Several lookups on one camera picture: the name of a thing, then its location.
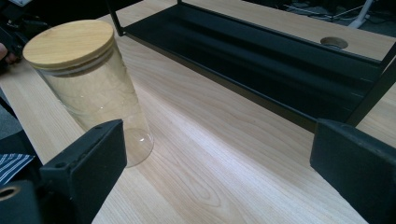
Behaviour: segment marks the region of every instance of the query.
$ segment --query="person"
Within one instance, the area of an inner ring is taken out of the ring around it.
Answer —
[[[8,50],[4,44],[0,43],[0,61],[5,60],[7,64],[13,64],[18,60],[18,57],[15,56],[12,52],[8,53]]]

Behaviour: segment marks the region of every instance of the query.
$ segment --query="dark floor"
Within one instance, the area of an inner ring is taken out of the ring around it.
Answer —
[[[305,1],[293,2],[294,3],[282,7],[292,13],[304,14],[318,20],[325,20],[341,25],[349,25],[360,12],[360,9],[357,9],[350,13],[343,14],[342,16],[337,16],[340,13],[346,12],[348,9],[338,7],[334,12],[329,12],[327,8],[321,6],[313,7]],[[370,15],[369,20],[366,21],[360,29],[381,35],[396,37],[396,20],[393,12],[389,12],[383,7],[374,6],[373,10],[370,10],[368,14]],[[1,90],[0,96],[5,99],[5,95]],[[0,123],[0,139],[21,130],[21,125],[18,121],[9,115],[1,106]]]

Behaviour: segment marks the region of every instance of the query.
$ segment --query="black metal rack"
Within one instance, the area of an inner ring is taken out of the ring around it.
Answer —
[[[127,35],[313,132],[317,119],[356,126],[396,81],[396,44],[383,61],[333,49],[182,1]]]

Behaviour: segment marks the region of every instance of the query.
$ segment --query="transparent cylindrical container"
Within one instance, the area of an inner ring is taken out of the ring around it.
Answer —
[[[83,130],[123,120],[128,167],[149,155],[153,137],[110,24],[55,26],[29,41],[23,56]]]

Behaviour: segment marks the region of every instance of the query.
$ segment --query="wood grain surface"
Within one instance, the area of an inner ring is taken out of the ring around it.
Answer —
[[[313,41],[338,32],[367,57],[382,58],[395,41],[245,2],[194,1],[208,2]],[[175,3],[145,0],[118,15],[127,25]],[[155,146],[124,170],[94,223],[365,223],[310,167],[312,133],[126,36],[116,40]],[[43,162],[83,134],[27,62],[0,85]],[[358,128],[396,147],[395,114],[393,86]]]

